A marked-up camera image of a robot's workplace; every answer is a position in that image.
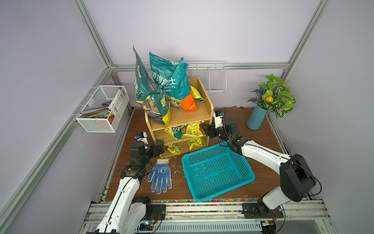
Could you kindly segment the yellow green packet shelf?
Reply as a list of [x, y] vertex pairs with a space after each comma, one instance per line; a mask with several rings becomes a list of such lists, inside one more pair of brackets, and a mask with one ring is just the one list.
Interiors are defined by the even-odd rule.
[[185, 128], [186, 125], [180, 125], [176, 127], [168, 127], [164, 129], [164, 132], [172, 136], [174, 139], [181, 140], [182, 139], [182, 129]]

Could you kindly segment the teal plastic basket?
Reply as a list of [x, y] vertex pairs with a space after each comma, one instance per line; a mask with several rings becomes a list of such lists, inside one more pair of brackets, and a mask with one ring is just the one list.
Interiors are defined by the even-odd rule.
[[232, 151], [226, 142], [184, 155], [182, 166], [196, 202], [204, 202], [255, 180], [245, 157]]

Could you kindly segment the dark green yellow fertilizer bag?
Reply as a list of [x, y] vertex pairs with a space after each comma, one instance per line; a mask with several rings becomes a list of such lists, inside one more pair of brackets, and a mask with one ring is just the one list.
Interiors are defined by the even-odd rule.
[[152, 80], [139, 54], [133, 49], [136, 58], [134, 91], [136, 102], [157, 124], [168, 127], [171, 112], [166, 93]]

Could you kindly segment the yellow fertilizer packet top shelf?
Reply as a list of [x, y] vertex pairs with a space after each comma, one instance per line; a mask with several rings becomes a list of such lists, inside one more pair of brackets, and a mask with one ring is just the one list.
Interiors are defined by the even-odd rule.
[[203, 102], [205, 99], [201, 96], [200, 92], [193, 86], [191, 86], [192, 96], [195, 100]]

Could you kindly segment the teal orange soil bag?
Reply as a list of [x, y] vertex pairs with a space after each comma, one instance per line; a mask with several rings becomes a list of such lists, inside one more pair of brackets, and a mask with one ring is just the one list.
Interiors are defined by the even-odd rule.
[[197, 111], [184, 59], [170, 61], [153, 53], [149, 53], [149, 58], [153, 79], [167, 94], [170, 105], [181, 111]]

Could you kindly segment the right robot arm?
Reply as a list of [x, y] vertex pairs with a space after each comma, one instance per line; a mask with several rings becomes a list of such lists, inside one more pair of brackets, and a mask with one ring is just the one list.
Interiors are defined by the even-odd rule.
[[202, 128], [210, 138], [219, 138], [233, 152], [267, 166], [280, 176], [280, 185], [258, 200], [255, 210], [259, 215], [271, 213], [290, 201], [300, 202], [320, 184], [303, 156], [282, 154], [259, 145], [242, 136], [232, 119], [222, 121], [219, 125], [203, 124]]

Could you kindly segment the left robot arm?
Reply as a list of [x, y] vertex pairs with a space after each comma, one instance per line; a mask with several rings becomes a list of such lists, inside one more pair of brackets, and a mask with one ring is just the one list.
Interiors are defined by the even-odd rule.
[[116, 195], [93, 234], [134, 234], [142, 221], [161, 223], [165, 219], [165, 205], [153, 205], [150, 197], [135, 195], [146, 175], [147, 166], [162, 153], [162, 140], [154, 145], [137, 140], [131, 145], [130, 159], [121, 172]]

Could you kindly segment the yellow packet bottom shelf right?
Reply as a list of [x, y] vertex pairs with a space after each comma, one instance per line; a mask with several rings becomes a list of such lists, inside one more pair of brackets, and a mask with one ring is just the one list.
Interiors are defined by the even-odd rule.
[[196, 137], [188, 140], [189, 149], [192, 150], [194, 147], [202, 147], [202, 138]]

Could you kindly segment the yellow flower packet middle shelf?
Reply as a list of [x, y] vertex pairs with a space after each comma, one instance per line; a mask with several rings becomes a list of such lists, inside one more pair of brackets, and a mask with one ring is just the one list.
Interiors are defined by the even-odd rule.
[[203, 133], [200, 128], [200, 124], [203, 123], [203, 121], [190, 123], [186, 125], [186, 132], [183, 134], [183, 136], [186, 137], [202, 137]]

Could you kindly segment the blue dotted work glove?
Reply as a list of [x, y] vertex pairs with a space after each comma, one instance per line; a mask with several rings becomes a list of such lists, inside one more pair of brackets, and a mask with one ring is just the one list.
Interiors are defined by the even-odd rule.
[[147, 182], [151, 182], [152, 193], [166, 193], [168, 189], [172, 188], [171, 170], [168, 159], [157, 159], [148, 175]]

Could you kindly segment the teal vase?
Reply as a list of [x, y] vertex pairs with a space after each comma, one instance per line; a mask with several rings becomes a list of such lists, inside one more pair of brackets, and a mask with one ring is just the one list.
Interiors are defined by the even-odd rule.
[[257, 105], [247, 120], [247, 127], [251, 130], [258, 130], [267, 114], [267, 110]]

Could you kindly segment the artificial green plant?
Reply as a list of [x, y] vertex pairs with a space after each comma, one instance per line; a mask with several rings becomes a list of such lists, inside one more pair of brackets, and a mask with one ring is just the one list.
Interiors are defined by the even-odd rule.
[[277, 118], [284, 118], [293, 110], [296, 98], [291, 94], [287, 83], [274, 74], [266, 76], [267, 82], [258, 85], [255, 96], [248, 102], [256, 103], [261, 109], [270, 111]]

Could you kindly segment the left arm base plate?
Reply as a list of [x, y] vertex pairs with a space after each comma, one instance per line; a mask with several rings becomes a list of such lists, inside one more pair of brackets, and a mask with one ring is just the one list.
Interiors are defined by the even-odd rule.
[[165, 220], [166, 205], [164, 204], [145, 204], [146, 212], [142, 215], [143, 220]]

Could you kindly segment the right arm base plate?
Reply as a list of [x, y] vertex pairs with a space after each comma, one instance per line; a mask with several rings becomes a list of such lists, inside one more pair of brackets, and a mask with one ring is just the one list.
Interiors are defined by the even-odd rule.
[[242, 204], [242, 214], [244, 214], [245, 219], [278, 219], [284, 218], [283, 210], [278, 207], [274, 210], [268, 209], [262, 203], [243, 203]]

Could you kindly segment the aluminium rail frame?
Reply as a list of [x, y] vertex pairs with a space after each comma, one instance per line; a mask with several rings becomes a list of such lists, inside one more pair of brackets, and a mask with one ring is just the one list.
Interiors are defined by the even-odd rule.
[[[165, 220], [161, 223], [142, 221], [134, 234], [161, 233], [218, 233], [218, 232], [262, 232], [264, 234], [288, 233], [292, 229], [310, 224], [312, 232], [334, 234], [331, 217], [322, 200], [302, 200], [280, 206], [284, 218], [245, 219], [243, 203], [255, 203], [252, 199], [215, 199], [207, 202], [192, 200], [154, 200], [152, 204], [166, 205]], [[82, 234], [92, 234], [104, 218], [109, 203], [92, 204], [83, 225]]]

